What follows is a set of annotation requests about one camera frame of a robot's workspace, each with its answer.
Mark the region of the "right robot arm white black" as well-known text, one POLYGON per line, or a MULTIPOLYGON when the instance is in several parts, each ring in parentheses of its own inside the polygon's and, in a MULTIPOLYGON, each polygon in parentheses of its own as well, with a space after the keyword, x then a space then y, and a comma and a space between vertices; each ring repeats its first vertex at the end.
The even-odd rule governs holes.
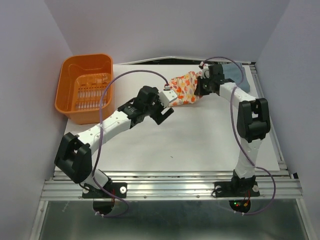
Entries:
POLYGON ((265 98, 256 98, 244 90, 232 79, 226 78, 221 64, 200 64, 201 75, 197 77, 194 94, 199 97, 209 94, 228 100, 231 114, 231 126, 235 140, 240 148, 238 161, 229 181, 214 183, 212 192, 215 198, 258 197, 255 169, 262 141, 271 130, 269 104, 265 98))

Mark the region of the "floral orange skirt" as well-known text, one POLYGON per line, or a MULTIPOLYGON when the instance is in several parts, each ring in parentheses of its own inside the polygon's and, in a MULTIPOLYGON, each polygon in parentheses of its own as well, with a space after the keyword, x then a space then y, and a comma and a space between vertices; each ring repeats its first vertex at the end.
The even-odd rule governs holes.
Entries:
POLYGON ((201 74, 201 71, 189 71, 182 76, 174 77, 170 80, 169 85, 177 94, 177 99, 169 104, 170 107, 194 104, 202 98, 201 96, 195 95, 198 77, 200 77, 201 74))

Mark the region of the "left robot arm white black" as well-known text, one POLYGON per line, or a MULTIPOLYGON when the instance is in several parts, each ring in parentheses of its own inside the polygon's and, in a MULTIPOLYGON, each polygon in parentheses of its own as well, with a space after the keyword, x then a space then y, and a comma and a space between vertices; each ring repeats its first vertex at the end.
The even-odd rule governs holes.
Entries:
POLYGON ((156 87, 143 86, 136 97, 121 105, 101 123, 76 135, 66 133, 54 159, 55 166, 82 187, 83 198, 125 198, 126 183, 113 184, 111 178, 93 163, 93 154, 101 153, 103 144, 132 129, 146 117, 160 125, 174 112, 169 105, 177 97, 170 87, 158 91, 156 87))

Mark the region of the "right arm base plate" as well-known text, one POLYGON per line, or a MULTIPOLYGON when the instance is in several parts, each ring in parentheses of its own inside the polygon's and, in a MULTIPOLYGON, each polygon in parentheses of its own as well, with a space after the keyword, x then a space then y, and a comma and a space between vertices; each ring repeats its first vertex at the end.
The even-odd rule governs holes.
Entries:
POLYGON ((236 213, 247 214, 252 205, 251 198, 260 196, 255 176, 251 178, 233 176, 230 181, 217 181, 213 185, 211 196, 230 198, 229 205, 236 213))

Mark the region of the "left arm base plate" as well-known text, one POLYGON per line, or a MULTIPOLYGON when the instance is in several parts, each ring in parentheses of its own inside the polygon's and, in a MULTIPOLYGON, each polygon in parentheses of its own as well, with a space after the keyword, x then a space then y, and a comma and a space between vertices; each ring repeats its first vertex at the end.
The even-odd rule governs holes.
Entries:
POLYGON ((96 216, 102 218, 118 218, 129 211, 129 203, 125 200, 128 192, 126 182, 113 182, 109 180, 103 189, 95 188, 87 183, 79 184, 82 188, 82 198, 93 200, 92 208, 96 216), (116 200, 124 204, 124 210, 116 213, 116 200))

